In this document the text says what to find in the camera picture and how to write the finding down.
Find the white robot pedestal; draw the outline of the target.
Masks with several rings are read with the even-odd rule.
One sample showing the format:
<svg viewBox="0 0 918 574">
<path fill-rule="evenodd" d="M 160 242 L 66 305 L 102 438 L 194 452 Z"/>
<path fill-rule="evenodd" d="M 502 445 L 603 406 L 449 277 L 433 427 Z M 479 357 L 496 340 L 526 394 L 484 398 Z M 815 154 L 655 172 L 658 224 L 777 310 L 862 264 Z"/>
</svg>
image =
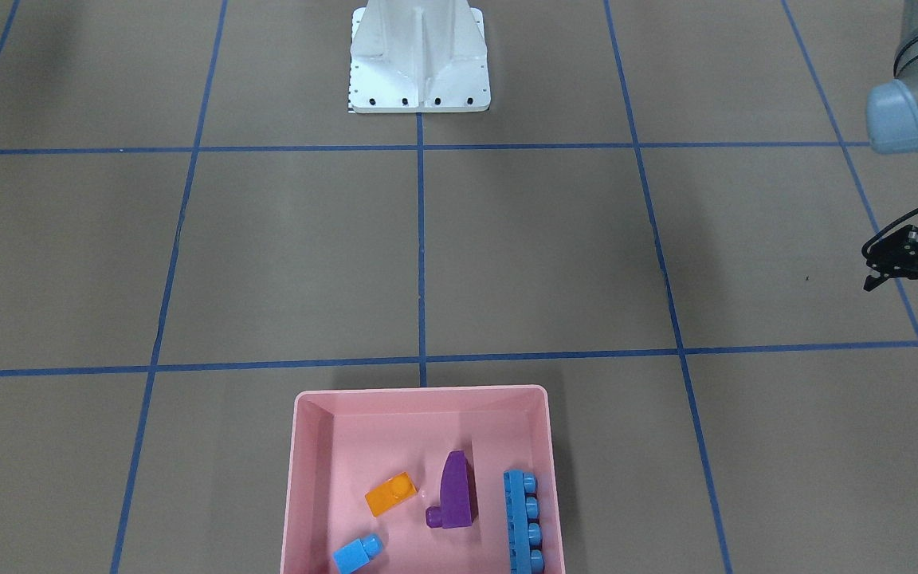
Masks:
<svg viewBox="0 0 918 574">
<path fill-rule="evenodd" d="M 347 109 L 485 112 L 492 103 L 481 10 L 466 1 L 369 1 L 351 18 Z"/>
</svg>

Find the purple toy block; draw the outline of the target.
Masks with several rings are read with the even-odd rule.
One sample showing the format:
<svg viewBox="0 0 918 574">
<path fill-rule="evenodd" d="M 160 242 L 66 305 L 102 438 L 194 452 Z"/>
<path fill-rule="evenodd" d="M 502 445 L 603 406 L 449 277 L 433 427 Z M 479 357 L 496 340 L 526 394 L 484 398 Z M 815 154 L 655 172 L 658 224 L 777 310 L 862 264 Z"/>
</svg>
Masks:
<svg viewBox="0 0 918 574">
<path fill-rule="evenodd" d="M 463 450 L 448 453 L 438 481 L 438 501 L 424 512 L 430 529 L 465 529 L 475 520 L 473 467 Z"/>
</svg>

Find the orange toy block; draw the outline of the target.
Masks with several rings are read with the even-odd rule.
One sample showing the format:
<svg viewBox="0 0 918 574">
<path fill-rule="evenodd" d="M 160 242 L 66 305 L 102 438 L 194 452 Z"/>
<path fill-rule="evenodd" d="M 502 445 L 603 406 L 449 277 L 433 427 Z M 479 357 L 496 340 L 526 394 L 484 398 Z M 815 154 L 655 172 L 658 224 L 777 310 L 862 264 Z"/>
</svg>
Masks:
<svg viewBox="0 0 918 574">
<path fill-rule="evenodd" d="M 418 494 L 418 487 L 407 472 L 390 477 L 364 495 L 371 516 L 379 518 L 390 509 Z"/>
</svg>

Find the small blue toy block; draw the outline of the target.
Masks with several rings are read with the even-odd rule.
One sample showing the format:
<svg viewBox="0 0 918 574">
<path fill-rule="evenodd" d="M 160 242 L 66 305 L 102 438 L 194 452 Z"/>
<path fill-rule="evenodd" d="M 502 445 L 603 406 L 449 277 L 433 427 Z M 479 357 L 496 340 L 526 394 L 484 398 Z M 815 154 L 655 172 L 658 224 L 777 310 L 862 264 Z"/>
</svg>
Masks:
<svg viewBox="0 0 918 574">
<path fill-rule="evenodd" d="M 335 569 L 338 573 L 357 573 L 366 567 L 385 549 L 382 539 L 376 533 L 365 535 L 347 542 L 342 548 L 332 553 Z"/>
</svg>

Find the pink plastic box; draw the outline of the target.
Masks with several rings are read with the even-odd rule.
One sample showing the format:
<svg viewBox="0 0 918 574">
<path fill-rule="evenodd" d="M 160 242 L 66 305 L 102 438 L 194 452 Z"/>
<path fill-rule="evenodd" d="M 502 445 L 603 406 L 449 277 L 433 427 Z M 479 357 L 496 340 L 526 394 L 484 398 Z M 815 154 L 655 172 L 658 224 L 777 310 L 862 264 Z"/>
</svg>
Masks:
<svg viewBox="0 0 918 574">
<path fill-rule="evenodd" d="M 473 468 L 475 520 L 430 529 L 445 458 Z M 310 390 L 292 410 L 283 573 L 335 573 L 332 553 L 376 533 L 385 549 L 364 573 L 507 573 L 503 473 L 538 480 L 547 573 L 567 571 L 551 445 L 549 395 L 539 385 Z M 364 495 L 407 472 L 418 494 L 379 518 Z"/>
</svg>

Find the long blue toy block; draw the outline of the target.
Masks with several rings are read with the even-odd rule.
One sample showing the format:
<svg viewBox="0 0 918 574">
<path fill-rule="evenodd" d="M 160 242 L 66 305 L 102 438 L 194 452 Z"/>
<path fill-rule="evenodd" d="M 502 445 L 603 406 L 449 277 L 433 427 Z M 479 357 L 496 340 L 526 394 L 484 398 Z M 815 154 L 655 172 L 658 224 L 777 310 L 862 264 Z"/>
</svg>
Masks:
<svg viewBox="0 0 918 574">
<path fill-rule="evenodd" d="M 531 472 L 503 473 L 510 573 L 543 573 L 543 531 L 539 525 L 538 480 Z"/>
</svg>

